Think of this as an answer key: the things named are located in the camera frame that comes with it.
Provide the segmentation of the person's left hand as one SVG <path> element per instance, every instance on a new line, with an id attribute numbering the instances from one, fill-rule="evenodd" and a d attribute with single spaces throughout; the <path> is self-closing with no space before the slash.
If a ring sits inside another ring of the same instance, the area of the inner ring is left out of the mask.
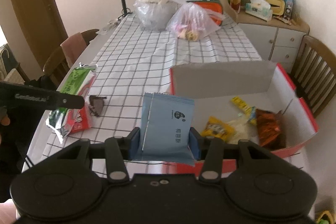
<path id="1" fill-rule="evenodd" d="M 10 124 L 10 118 L 7 114 L 7 108 L 1 107 L 1 125 L 0 125 L 0 142 L 2 143 L 6 137 L 6 128 Z"/>

